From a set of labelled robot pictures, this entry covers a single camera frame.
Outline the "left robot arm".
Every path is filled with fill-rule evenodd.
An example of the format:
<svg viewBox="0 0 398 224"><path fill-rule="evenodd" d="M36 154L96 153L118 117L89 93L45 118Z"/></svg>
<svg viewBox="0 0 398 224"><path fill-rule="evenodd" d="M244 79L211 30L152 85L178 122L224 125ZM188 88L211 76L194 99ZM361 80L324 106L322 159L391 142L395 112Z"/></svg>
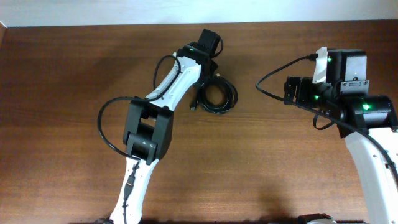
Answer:
<svg viewBox="0 0 398 224"><path fill-rule="evenodd" d="M123 132L126 171L121 191L107 223L139 223L150 177L172 139L174 110L184 94L216 68L221 37L202 31L199 40L184 45L162 60L174 61L169 73L145 98L129 98Z"/></svg>

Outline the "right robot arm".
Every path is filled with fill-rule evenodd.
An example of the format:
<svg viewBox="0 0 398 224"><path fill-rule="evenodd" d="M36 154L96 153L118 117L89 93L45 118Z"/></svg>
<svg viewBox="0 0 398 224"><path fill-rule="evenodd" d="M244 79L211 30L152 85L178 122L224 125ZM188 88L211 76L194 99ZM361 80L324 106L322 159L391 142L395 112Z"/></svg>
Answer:
<svg viewBox="0 0 398 224"><path fill-rule="evenodd" d="M371 223L397 223L397 114L384 95L370 95L367 55L322 47L313 77L287 77L284 103L315 109L337 125L354 160Z"/></svg>

